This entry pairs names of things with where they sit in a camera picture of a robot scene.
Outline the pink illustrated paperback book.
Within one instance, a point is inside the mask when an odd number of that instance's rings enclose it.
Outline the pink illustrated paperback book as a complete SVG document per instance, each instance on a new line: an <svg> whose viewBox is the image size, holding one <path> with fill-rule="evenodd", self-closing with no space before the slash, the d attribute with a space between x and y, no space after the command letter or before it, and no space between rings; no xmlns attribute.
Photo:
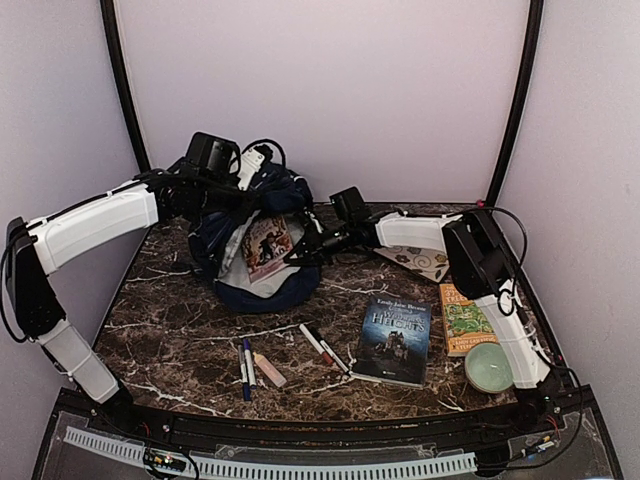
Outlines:
<svg viewBox="0 0 640 480"><path fill-rule="evenodd" d="M251 284L281 271L285 267L284 257L293 249L284 217L277 215L254 220L242 239L241 248Z"/></svg>

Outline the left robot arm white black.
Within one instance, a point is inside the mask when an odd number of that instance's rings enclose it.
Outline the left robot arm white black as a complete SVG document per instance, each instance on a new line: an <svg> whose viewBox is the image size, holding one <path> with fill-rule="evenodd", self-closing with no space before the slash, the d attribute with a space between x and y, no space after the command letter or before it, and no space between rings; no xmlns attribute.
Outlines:
<svg viewBox="0 0 640 480"><path fill-rule="evenodd" d="M153 169L122 185L30 222L7 227L3 255L6 288L27 341L37 343L94 402L120 436L141 427L140 412L124 399L121 383L68 320L50 276L76 258L125 234L176 217L196 221L224 212L243 222L257 196L249 185L264 154L203 132L168 169Z"/></svg>

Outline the navy blue student backpack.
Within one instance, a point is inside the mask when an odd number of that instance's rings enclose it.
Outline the navy blue student backpack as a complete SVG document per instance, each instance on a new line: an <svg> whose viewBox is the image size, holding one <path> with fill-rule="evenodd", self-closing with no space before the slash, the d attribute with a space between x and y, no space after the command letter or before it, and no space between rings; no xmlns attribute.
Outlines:
<svg viewBox="0 0 640 480"><path fill-rule="evenodd" d="M321 280L318 266L293 266L305 224L321 226L306 180L263 161L240 186L259 195L248 219L238 223L216 212L190 226L191 256L218 299L237 313L278 313L308 300Z"/></svg>

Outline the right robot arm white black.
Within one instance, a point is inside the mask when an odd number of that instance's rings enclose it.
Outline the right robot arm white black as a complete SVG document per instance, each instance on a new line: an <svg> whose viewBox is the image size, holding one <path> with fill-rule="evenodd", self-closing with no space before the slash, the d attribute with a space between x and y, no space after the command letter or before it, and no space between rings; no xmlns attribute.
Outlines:
<svg viewBox="0 0 640 480"><path fill-rule="evenodd" d="M493 219L496 209L472 207L440 216L374 214L355 187L333 195L331 205L343 224L322 231L314 221L305 219L304 235L285 256L285 262L300 267L322 265L356 246L443 251L456 289L480 307L497 334L516 393L529 395L511 410L511 426L521 434L530 434L545 422L549 405L538 395L550 393L552 362L536 334L525 328L527 318L516 291L523 261L512 259Z"/></svg>

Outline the Wuthering Heights blue book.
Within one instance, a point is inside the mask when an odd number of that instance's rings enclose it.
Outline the Wuthering Heights blue book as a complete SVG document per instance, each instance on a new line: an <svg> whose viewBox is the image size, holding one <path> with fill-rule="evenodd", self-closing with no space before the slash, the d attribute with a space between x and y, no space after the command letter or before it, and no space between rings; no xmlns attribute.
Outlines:
<svg viewBox="0 0 640 480"><path fill-rule="evenodd" d="M428 303L373 296L367 305L351 375L420 388L425 382L432 308Z"/></svg>

